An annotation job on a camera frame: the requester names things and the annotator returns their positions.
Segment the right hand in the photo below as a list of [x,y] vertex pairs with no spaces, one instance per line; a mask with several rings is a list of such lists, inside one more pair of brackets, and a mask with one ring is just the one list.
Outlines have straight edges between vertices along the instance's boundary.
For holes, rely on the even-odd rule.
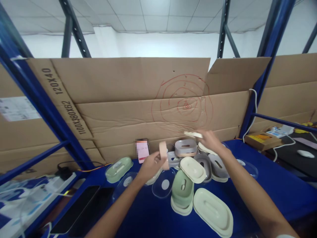
[[206,148],[216,152],[217,154],[227,150],[213,131],[197,130],[197,132],[201,133],[203,137],[202,139],[197,138],[197,140],[201,142]]

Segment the white cable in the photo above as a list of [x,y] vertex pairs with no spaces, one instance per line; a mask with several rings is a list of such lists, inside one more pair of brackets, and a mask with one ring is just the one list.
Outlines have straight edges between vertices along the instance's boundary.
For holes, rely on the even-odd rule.
[[52,231],[52,223],[49,222],[49,223],[45,224],[45,226],[47,226],[47,225],[49,225],[49,233],[48,233],[48,235],[47,235],[47,238],[49,238],[50,235],[51,235],[51,231]]
[[21,226],[21,236],[22,238],[25,238],[25,234],[24,234],[24,228],[23,228],[23,222],[22,222],[22,212],[23,212],[23,207],[26,204],[27,199],[32,195],[33,190],[37,187],[37,185],[39,185],[40,183],[42,183],[45,179],[39,181],[31,190],[30,193],[26,196],[25,200],[23,201],[22,205],[21,205],[21,209],[20,209],[20,214],[19,214],[19,219],[20,219],[20,226]]
[[[257,113],[257,112],[258,112],[258,107],[257,107],[257,97],[258,97],[258,94],[257,94],[257,92],[256,92],[254,89],[249,89],[249,90],[252,90],[252,91],[255,93],[255,104],[254,104],[254,106],[255,106],[255,113]],[[250,127],[247,129],[247,131],[245,132],[245,134],[244,134],[243,137],[242,137],[243,143],[244,143],[244,137],[245,137],[245,135],[248,133],[248,131],[250,130],[251,126],[253,125],[254,120],[255,120],[255,117],[253,118],[253,121],[252,121]]]
[[[27,195],[27,197],[25,198],[25,200],[23,201],[23,204],[22,204],[22,206],[21,206],[19,218],[20,218],[21,236],[22,236],[22,238],[25,238],[24,228],[23,228],[23,222],[22,222],[23,207],[25,206],[27,199],[32,195],[32,192],[33,192],[34,188],[36,188],[36,187],[37,187],[41,182],[43,182],[44,180],[47,180],[47,178],[45,178],[45,179],[41,180],[40,182],[38,182],[38,183],[30,190],[30,193]],[[67,194],[62,194],[62,193],[56,193],[56,192],[50,192],[50,193],[53,193],[53,194],[56,194],[56,195],[60,195],[60,196],[65,196],[65,197],[72,197],[72,195],[67,195]],[[51,230],[52,230],[52,224],[50,223],[49,225],[50,225],[50,231],[49,231],[48,237],[50,236],[50,233],[51,233]]]
[[273,148],[273,150],[274,150],[274,153],[275,153],[275,158],[274,158],[274,160],[273,160],[273,162],[275,162],[276,160],[277,160],[277,152],[276,152],[276,150],[275,149],[278,149],[278,148],[281,148],[281,147],[283,147],[283,146],[287,146],[287,145],[293,145],[293,144],[295,144],[296,143],[296,141],[295,140],[293,140],[293,138],[292,137],[290,137],[289,135],[286,135],[288,138],[290,138],[293,142],[292,143],[290,143],[290,144],[284,144],[284,145],[280,145],[280,146],[278,146],[278,147],[274,147]]
[[311,136],[317,141],[316,137],[310,132]]
[[2,194],[2,193],[6,193],[6,192],[10,192],[10,191],[13,191],[13,190],[18,190],[18,189],[23,189],[23,190],[24,190],[24,192],[26,192],[26,189],[27,189],[27,188],[24,188],[24,187],[20,187],[20,188],[11,188],[11,189],[9,189],[9,190],[5,190],[5,191],[0,192],[0,194]]

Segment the red target drawing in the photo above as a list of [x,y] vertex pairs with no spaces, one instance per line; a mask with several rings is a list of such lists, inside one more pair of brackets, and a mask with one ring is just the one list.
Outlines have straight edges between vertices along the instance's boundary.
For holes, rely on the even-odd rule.
[[209,86],[193,74],[163,81],[152,101],[151,114],[154,122],[167,122],[162,129],[173,132],[207,127],[213,116]]

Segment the small cardboard box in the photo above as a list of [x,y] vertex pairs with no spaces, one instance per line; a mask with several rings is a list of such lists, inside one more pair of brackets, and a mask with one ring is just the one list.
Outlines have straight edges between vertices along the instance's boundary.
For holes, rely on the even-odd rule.
[[244,141],[260,151],[265,151],[282,145],[282,140],[280,138],[266,132],[255,132],[246,135]]

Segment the yellow object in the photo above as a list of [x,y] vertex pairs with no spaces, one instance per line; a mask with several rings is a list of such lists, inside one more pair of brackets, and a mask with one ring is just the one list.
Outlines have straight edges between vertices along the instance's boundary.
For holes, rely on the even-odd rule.
[[261,138],[259,138],[258,136],[249,136],[249,137],[251,137],[252,139],[254,139],[254,140],[256,140],[256,141],[258,141],[258,142],[260,142],[260,143],[263,143],[264,142],[264,140],[263,139],[261,139]]
[[[312,124],[311,122],[306,122],[306,123],[302,123],[301,125],[308,127],[308,126],[312,126],[313,124]],[[304,131],[304,130],[302,130],[302,129],[297,129],[297,128],[294,129],[294,132],[295,132],[295,133],[298,133],[298,134],[308,133],[307,131]]]

